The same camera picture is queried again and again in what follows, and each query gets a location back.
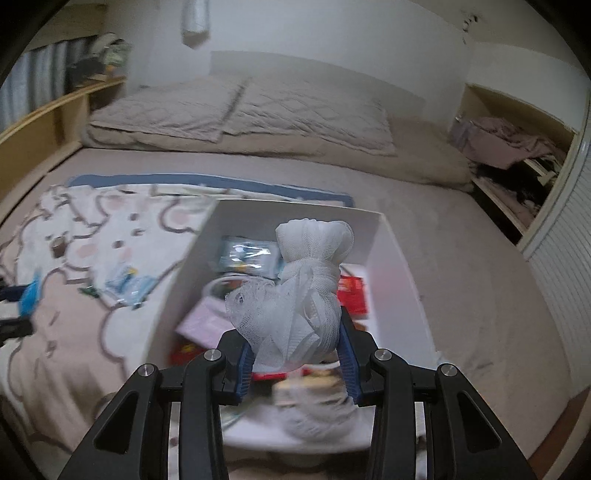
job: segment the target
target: red package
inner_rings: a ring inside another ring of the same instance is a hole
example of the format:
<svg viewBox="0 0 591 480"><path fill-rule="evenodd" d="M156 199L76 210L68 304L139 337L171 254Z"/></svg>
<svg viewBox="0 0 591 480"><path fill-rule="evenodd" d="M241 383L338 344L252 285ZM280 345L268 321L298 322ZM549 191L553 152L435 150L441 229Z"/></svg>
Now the red package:
<svg viewBox="0 0 591 480"><path fill-rule="evenodd" d="M172 365L186 365L205 350L207 349L195 345L193 342L181 342L170 354L170 363Z"/></svg>
<svg viewBox="0 0 591 480"><path fill-rule="evenodd" d="M341 275L336 293L340 304L350 315L366 315L368 312L363 293L363 278Z"/></svg>

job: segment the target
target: white mesh bag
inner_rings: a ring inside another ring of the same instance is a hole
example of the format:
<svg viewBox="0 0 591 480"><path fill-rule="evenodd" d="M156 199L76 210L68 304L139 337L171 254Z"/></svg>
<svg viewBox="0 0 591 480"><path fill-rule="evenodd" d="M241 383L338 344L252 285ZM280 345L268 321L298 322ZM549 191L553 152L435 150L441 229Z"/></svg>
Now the white mesh bag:
<svg viewBox="0 0 591 480"><path fill-rule="evenodd" d="M339 341L339 265L353 248L345 222L303 219L275 230L285 261L280 284L253 278L226 297L230 321L255 352L255 372L322 360Z"/></svg>

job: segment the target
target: cartoon print blanket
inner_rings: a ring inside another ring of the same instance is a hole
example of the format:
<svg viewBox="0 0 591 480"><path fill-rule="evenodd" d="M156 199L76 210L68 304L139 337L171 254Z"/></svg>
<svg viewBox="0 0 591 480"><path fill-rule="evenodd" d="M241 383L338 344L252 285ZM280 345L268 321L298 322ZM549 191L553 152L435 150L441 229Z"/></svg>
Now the cartoon print blanket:
<svg viewBox="0 0 591 480"><path fill-rule="evenodd" d="M173 185L54 186L0 245L10 284L42 278L35 333L0 348L0 407L47 478L144 363L165 293L219 198L269 194ZM153 279L139 309L83 294L118 265Z"/></svg>

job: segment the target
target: pink package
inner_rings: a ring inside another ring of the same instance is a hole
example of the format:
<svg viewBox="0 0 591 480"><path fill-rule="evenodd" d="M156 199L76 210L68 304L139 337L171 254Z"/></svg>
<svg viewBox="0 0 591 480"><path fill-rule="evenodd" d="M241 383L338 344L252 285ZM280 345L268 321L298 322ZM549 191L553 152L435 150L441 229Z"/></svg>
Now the pink package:
<svg viewBox="0 0 591 480"><path fill-rule="evenodd" d="M224 332L234 326L226 317L226 304L215 297L201 299L178 324L176 332L206 348L217 347Z"/></svg>

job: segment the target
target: metal screw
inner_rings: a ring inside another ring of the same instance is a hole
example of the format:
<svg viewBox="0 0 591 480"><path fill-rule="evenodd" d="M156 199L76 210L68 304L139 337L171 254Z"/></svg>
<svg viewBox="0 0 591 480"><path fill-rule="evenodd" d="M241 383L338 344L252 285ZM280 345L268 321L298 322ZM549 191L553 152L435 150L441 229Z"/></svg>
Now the metal screw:
<svg viewBox="0 0 591 480"><path fill-rule="evenodd" d="M205 360L209 360L210 362L214 362L215 360L219 360L222 357L222 353L220 350L216 348L212 348L203 354Z"/></svg>
<svg viewBox="0 0 591 480"><path fill-rule="evenodd" d="M382 362L386 360L390 360L392 358L392 352L390 350L386 350L385 348L380 348L374 352L375 357Z"/></svg>
<svg viewBox="0 0 591 480"><path fill-rule="evenodd" d="M138 368L138 373L142 377L149 377L154 373L154 366L152 364L141 365L141 367Z"/></svg>
<svg viewBox="0 0 591 480"><path fill-rule="evenodd" d="M443 364L441 366L441 373L446 377L455 377L457 375L457 368L452 364Z"/></svg>

